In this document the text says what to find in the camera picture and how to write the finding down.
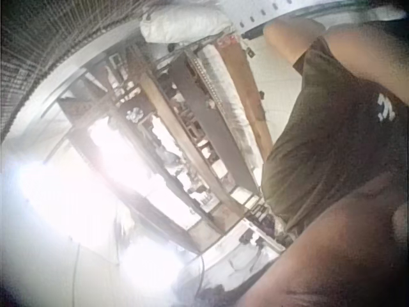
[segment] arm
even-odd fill
[[[312,19],[275,19],[264,28],[264,37],[269,45],[294,65],[325,27]]]
[[[325,34],[334,57],[352,74],[381,84],[409,104],[409,47],[371,26],[343,26]]]
[[[384,175],[337,202],[238,307],[376,305],[404,271],[405,259],[391,234],[393,213],[404,200]]]

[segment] wooden post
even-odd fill
[[[235,84],[242,101],[245,115],[256,138],[263,160],[266,161],[272,151],[273,142],[267,127],[260,94],[251,72],[245,51],[235,35],[225,36],[216,43],[216,48]]]

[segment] dark t-shirt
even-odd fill
[[[295,68],[302,69],[302,91],[265,163],[262,190],[286,230],[298,235],[385,170],[407,187],[408,108],[385,88],[353,76],[323,38]]]

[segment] person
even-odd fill
[[[408,29],[266,27],[302,74],[262,181],[296,239],[235,306],[407,306]]]
[[[302,74],[263,169],[266,202],[298,237],[329,206],[384,171],[408,173],[408,19],[325,28],[272,22],[265,38]]]

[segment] cable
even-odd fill
[[[198,286],[197,291],[196,291],[196,293],[194,295],[195,299],[199,295],[200,290],[202,290],[203,280],[205,280],[205,260],[203,258],[203,254],[200,254],[200,259],[201,259],[201,263],[202,263],[202,271],[201,271],[201,274],[200,274],[199,286]]]
[[[71,302],[72,302],[72,307],[75,307],[75,280],[77,279],[77,268],[78,268],[78,260],[79,260],[79,251],[81,249],[81,245],[78,244],[77,247],[77,255],[75,256],[75,262],[74,262],[74,270],[72,273],[72,297],[71,297]]]
[[[253,263],[253,265],[250,267],[250,269],[249,269],[249,272],[250,273],[252,273],[253,272],[253,270],[254,270],[254,267],[256,266],[256,264],[257,264],[257,261],[261,258],[261,248],[258,250],[258,256],[257,256],[257,258],[255,259],[255,261],[254,261],[254,263]]]

